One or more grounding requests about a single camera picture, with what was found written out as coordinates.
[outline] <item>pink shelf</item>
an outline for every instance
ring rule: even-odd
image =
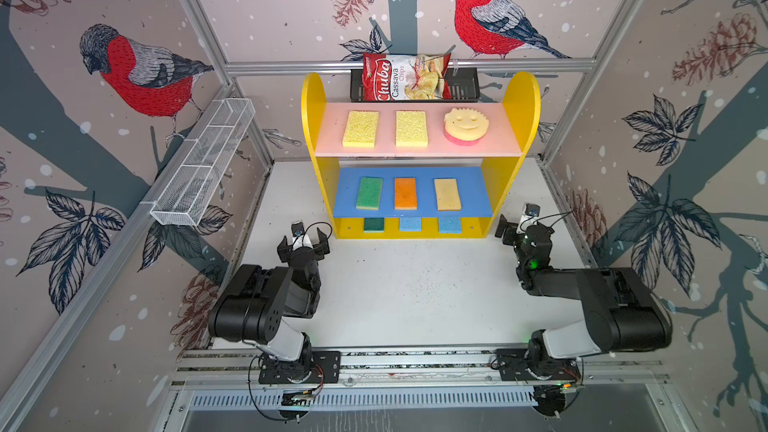
[[[454,107],[475,109],[488,118],[488,133],[474,146],[457,146],[445,138],[443,117]],[[379,128],[372,149],[344,147],[341,143],[346,119],[351,110],[378,110]],[[427,113],[427,147],[395,146],[395,112],[423,110]],[[520,145],[509,125],[501,103],[424,103],[407,102],[328,102],[322,117],[320,137],[315,146],[317,157],[520,157]]]

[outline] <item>blue shelf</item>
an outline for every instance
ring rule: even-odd
[[[361,177],[384,179],[379,210],[359,210],[357,192]],[[395,177],[415,177],[417,210],[395,210]],[[462,210],[437,210],[436,178],[455,178]],[[333,217],[492,217],[493,210],[479,167],[345,167],[339,173],[339,188]]]

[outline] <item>yellow shelf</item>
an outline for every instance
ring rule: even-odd
[[[531,73],[518,72],[507,86],[502,101],[514,137],[520,147],[519,157],[485,157],[480,168],[485,179],[485,188],[493,209],[492,217],[462,217],[461,234],[440,234],[437,218],[423,218],[421,232],[400,232],[398,218],[385,218],[384,232],[365,233],[362,231],[362,218],[334,218],[333,206],[336,190],[339,186],[339,158],[318,157],[316,148],[322,129],[322,120],[326,110],[326,92],[322,80],[316,73],[304,79],[301,97],[301,119],[304,139],[310,150],[312,166],[315,169],[322,199],[333,224],[337,238],[484,238],[491,231],[494,220],[502,209],[504,199],[512,187],[512,182],[523,160],[531,149],[536,137],[542,102],[538,82]],[[468,106],[457,103],[456,106]]]

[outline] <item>white wire basket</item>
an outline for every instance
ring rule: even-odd
[[[248,99],[224,99],[150,214],[166,226],[197,226],[254,119]]]

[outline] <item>bullfinch illustration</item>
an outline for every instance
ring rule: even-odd
[[[174,120],[166,146],[174,137],[183,137],[176,132],[176,114],[187,102],[202,114],[192,100],[192,89],[201,75],[214,69],[212,66],[185,59],[165,47],[140,44],[104,24],[85,31],[80,53],[88,73],[98,70],[136,112]]]
[[[536,31],[523,9],[511,0],[456,0],[456,33],[474,52],[472,58],[510,51],[539,49],[565,59],[568,56],[549,46]]]

